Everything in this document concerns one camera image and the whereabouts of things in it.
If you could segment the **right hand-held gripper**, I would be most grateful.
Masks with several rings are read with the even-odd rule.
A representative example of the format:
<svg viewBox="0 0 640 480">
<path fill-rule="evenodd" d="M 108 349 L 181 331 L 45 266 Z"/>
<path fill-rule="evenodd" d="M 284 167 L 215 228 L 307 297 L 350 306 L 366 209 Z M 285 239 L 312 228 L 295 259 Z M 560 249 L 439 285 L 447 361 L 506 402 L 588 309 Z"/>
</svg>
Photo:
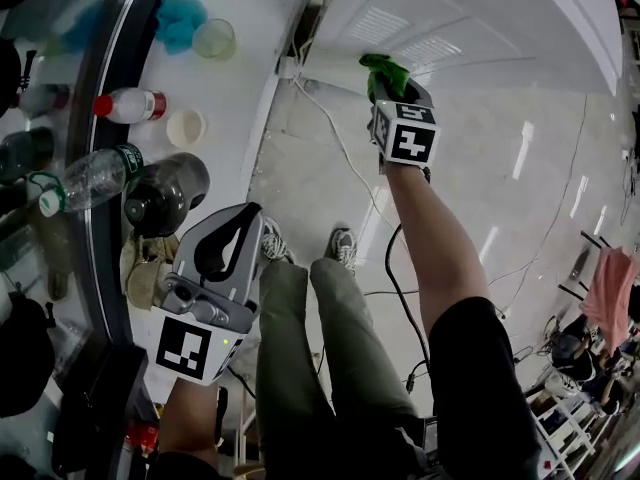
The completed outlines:
<svg viewBox="0 0 640 480">
<path fill-rule="evenodd" d="M 374 104 L 369 131 L 385 162 L 431 168 L 441 128 L 429 92 L 415 80 L 405 86 L 405 102 L 390 101 L 383 81 L 371 87 Z"/>
</svg>

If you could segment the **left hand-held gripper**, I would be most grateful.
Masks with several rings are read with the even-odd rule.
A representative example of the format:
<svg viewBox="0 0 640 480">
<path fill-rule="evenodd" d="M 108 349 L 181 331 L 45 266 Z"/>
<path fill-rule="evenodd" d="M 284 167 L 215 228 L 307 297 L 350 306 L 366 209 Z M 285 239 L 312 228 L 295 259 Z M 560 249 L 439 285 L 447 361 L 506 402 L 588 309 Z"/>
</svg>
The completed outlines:
<svg viewBox="0 0 640 480">
<path fill-rule="evenodd" d="M 260 205 L 223 208 L 189 229 L 168 274 L 161 303 L 151 308 L 150 362 L 208 386 L 230 365 L 257 317 L 249 300 L 264 229 Z M 218 282 L 218 294 L 194 282 Z"/>
</svg>

